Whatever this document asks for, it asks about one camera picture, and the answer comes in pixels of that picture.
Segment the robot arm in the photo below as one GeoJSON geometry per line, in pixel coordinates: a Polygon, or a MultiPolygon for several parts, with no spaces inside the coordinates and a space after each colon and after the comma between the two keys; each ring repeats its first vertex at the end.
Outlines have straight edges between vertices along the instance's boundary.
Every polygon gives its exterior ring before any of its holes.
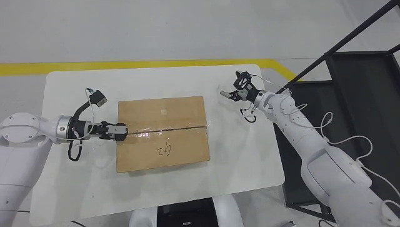
{"type": "Polygon", "coordinates": [[[128,134],[125,124],[109,124],[105,121],[92,123],[79,120],[79,115],[91,104],[98,107],[106,101],[100,91],[93,91],[88,102],[75,115],[58,116],[49,121],[29,113],[16,113],[0,124],[0,226],[11,226],[23,199],[38,181],[52,144],[68,143],[71,157],[73,140],[88,140],[92,137],[122,141],[128,134]],[[9,143],[20,143],[24,147],[10,147],[9,143]]]}
{"type": "Polygon", "coordinates": [[[338,226],[400,226],[400,219],[369,187],[362,164],[330,146],[298,109],[290,94],[258,90],[252,75],[236,72],[236,91],[221,92],[234,101],[249,100],[277,124],[302,159],[301,176],[315,197],[331,207],[338,226]]]}

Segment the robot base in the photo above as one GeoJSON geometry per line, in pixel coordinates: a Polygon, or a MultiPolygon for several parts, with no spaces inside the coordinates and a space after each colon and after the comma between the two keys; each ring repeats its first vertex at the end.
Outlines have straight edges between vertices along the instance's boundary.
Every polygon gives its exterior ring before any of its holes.
{"type": "Polygon", "coordinates": [[[132,212],[129,227],[157,226],[243,227],[243,221],[231,194],[132,212]]]}

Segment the cardboard box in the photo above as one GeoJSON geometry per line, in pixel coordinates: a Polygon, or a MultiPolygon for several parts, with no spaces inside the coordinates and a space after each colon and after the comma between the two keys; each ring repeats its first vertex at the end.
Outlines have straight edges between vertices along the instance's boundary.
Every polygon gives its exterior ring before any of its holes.
{"type": "Polygon", "coordinates": [[[118,173],[210,160],[203,97],[121,101],[118,118],[118,173]]]}

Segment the yellow floor line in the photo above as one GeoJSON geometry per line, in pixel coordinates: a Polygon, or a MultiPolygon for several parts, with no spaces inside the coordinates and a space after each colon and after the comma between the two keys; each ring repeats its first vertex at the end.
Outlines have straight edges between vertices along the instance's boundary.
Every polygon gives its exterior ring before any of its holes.
{"type": "Polygon", "coordinates": [[[106,61],[76,63],[26,63],[0,64],[0,76],[43,75],[53,71],[82,71],[101,69],[160,68],[178,66],[219,66],[257,64],[263,69],[274,69],[286,79],[295,77],[288,68],[275,59],[217,59],[217,60],[163,60],[163,61],[106,61]]]}

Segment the white table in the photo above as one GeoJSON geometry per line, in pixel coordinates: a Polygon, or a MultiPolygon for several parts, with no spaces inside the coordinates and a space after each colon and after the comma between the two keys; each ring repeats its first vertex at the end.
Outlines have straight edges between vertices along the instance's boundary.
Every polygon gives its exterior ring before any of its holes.
{"type": "MultiPolygon", "coordinates": [[[[118,101],[203,96],[211,160],[132,173],[116,172],[116,144],[90,139],[81,159],[68,160],[68,145],[53,145],[33,189],[35,226],[178,203],[283,184],[284,173],[270,123],[261,112],[247,123],[220,91],[233,91],[236,70],[261,75],[256,65],[116,69],[50,73],[42,116],[72,115],[86,102],[84,88],[99,89],[108,102],[95,107],[96,121],[116,123],[118,101]]],[[[263,88],[260,79],[253,83],[263,88]]],[[[91,120],[90,109],[81,119],[91,120]]]]}

